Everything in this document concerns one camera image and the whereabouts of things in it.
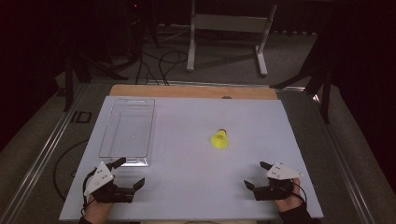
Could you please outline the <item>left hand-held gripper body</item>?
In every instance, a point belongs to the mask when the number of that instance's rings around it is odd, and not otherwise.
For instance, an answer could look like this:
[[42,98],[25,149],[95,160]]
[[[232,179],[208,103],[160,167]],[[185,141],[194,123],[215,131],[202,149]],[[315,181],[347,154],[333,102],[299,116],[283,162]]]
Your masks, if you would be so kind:
[[131,189],[120,188],[114,183],[115,176],[109,169],[110,163],[103,161],[87,174],[83,182],[83,196],[91,195],[99,203],[131,203]]

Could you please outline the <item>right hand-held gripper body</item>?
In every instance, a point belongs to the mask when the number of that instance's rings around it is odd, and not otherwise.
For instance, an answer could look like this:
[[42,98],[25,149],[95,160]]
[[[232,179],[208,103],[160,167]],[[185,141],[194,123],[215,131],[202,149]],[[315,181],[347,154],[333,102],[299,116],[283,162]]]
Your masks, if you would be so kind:
[[302,177],[303,174],[282,163],[272,164],[272,168],[267,171],[268,185],[266,187],[256,187],[253,191],[257,201],[274,201],[289,198],[293,191],[293,178]]

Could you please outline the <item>clear plastic tray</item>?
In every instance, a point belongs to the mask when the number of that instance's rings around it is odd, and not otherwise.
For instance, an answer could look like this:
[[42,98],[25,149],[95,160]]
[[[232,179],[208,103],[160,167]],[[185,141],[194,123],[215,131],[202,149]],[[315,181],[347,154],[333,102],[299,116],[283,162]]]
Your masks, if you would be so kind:
[[111,99],[99,157],[125,158],[124,167],[148,166],[154,109],[154,99]]

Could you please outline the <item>yellow shuttlecock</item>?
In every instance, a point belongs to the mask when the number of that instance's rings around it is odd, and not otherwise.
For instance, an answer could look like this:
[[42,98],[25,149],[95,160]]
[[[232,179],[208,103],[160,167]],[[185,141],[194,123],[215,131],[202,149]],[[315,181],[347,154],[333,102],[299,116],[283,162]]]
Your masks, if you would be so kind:
[[210,143],[215,148],[226,148],[228,146],[227,132],[224,129],[218,130],[211,136]]

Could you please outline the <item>person's left hand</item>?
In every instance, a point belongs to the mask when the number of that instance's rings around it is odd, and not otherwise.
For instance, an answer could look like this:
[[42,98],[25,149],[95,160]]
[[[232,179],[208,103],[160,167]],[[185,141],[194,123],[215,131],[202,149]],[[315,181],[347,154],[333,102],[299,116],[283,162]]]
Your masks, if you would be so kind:
[[90,224],[105,224],[113,206],[113,203],[99,203],[90,196],[83,218]]

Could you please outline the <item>black stand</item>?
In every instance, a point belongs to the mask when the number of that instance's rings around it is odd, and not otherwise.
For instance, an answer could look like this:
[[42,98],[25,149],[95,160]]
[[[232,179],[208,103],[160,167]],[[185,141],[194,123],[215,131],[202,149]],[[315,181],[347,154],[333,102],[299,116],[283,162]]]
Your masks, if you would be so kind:
[[299,73],[285,81],[271,85],[273,89],[285,89],[299,80],[310,77],[304,87],[304,92],[307,95],[314,96],[319,90],[322,90],[320,115],[326,123],[329,123],[329,103],[332,85],[332,48],[328,44],[326,35],[318,35]]
[[105,73],[108,77],[112,77],[118,80],[127,80],[127,77],[118,75],[111,71],[105,66],[98,62],[95,62],[90,57],[84,55],[81,52],[68,49],[65,52],[64,64],[65,64],[65,105],[64,112],[67,112],[72,104],[74,103],[74,81],[73,76],[77,75],[83,82],[89,82],[92,78],[88,66],[92,66],[95,69]]

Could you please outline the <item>metal floor rail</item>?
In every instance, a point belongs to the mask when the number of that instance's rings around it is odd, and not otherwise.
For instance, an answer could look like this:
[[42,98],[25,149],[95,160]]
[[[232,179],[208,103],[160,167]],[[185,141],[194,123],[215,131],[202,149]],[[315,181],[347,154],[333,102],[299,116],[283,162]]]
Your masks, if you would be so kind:
[[14,224],[86,88],[77,87],[66,111],[63,97],[51,97],[0,153],[0,224]]
[[316,95],[314,95],[314,96],[309,96],[309,99],[312,101],[313,107],[315,107],[318,110],[317,112],[318,118],[322,123],[322,125],[324,126],[324,131],[326,133],[326,136],[329,138],[330,143],[332,145],[331,152],[334,162],[337,166],[340,176],[344,181],[346,190],[355,207],[355,210],[358,214],[361,224],[376,224],[374,217],[367,206],[367,202],[365,201],[362,195],[361,188],[348,166],[347,160],[344,157],[342,149],[340,148],[339,144],[336,141],[331,126],[327,124],[324,121],[324,118],[321,116],[320,113],[321,104],[319,98]]

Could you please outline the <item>white metal stand frame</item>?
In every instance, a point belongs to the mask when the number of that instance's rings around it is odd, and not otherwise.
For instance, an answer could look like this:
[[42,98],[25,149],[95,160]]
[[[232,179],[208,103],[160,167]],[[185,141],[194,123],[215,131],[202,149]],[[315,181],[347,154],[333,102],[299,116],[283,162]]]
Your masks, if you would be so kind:
[[190,46],[186,67],[189,72],[194,70],[196,50],[195,33],[197,30],[210,30],[262,34],[261,43],[255,47],[255,55],[261,76],[266,77],[268,75],[263,50],[274,21],[277,4],[270,6],[269,14],[264,18],[200,14],[196,12],[195,7],[196,0],[191,0]]

